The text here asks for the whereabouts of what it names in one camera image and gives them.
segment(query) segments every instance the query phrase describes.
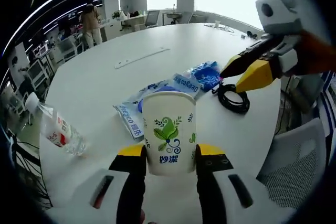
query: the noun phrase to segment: white round table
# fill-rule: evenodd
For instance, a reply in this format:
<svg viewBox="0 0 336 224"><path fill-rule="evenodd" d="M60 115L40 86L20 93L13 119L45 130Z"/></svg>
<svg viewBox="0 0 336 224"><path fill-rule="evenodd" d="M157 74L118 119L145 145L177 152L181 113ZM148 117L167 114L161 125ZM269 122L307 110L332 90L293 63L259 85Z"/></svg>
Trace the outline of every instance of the white round table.
<svg viewBox="0 0 336 224"><path fill-rule="evenodd" d="M85 157L66 154L40 137L40 159L46 187L54 206L62 206L75 188L100 168L108 168L117 151L135 141L113 108L143 87L208 60L222 67L253 40L241 39L204 24L171 25L127 34L83 52L62 65L51 83L46 103L88 140ZM155 48L170 48L120 69L116 63ZM225 79L236 83L240 76ZM221 147L234 168L253 176L260 171L277 123L280 81L247 92L250 109L235 114L211 92L196 102L198 143ZM146 221L202 223L196 174L157 177L148 174L143 210Z"/></svg>

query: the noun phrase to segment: white table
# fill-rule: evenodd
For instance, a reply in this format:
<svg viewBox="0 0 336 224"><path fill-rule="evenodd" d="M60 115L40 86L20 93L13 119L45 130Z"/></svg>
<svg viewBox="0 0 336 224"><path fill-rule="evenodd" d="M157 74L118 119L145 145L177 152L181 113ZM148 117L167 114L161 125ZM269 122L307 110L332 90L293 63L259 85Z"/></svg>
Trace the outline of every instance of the white table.
<svg viewBox="0 0 336 224"><path fill-rule="evenodd" d="M203 24L162 26L131 33L93 47L62 65L50 86L46 103L54 105L90 144L86 157L65 154L40 138L40 159L54 206L62 206L74 189L100 168L108 168L117 151L134 144L112 105L138 90L207 60L222 66L254 41ZM114 65L159 47L171 50ZM239 76L225 83L236 83ZM250 110L235 114L208 92L197 101L197 141L221 147L235 168L257 176L275 131L280 81L247 92ZM143 209L146 221L201 223L196 174L180 177L146 176Z"/></svg>

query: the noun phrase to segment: plastic water bottle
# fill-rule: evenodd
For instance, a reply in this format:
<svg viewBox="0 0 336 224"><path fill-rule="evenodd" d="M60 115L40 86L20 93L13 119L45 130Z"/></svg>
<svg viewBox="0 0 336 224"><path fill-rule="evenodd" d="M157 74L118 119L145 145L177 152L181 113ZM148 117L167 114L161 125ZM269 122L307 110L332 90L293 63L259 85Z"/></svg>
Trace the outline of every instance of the plastic water bottle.
<svg viewBox="0 0 336 224"><path fill-rule="evenodd" d="M35 114L41 110L40 132L58 147L73 155L81 155L86 147L82 135L52 106L41 103L35 93L31 93L25 103L27 110Z"/></svg>

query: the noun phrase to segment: bottle cap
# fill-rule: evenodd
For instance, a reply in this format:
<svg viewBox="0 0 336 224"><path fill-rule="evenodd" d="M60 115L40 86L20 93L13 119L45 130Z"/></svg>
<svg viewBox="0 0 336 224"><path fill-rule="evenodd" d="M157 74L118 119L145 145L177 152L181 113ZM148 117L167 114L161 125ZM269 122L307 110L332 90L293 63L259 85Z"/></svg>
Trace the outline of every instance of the bottle cap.
<svg viewBox="0 0 336 224"><path fill-rule="evenodd" d="M28 96L25 103L25 107L31 114L34 114L39 102L40 100L38 99L37 95L33 92Z"/></svg>

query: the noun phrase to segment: paper cup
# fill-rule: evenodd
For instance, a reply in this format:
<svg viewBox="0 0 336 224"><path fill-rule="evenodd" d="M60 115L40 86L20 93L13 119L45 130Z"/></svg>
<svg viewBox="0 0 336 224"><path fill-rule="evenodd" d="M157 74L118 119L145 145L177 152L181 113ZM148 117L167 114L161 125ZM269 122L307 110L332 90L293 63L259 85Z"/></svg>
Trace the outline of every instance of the paper cup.
<svg viewBox="0 0 336 224"><path fill-rule="evenodd" d="M176 91L143 99L144 137L149 172L176 175L195 170L195 100Z"/></svg>

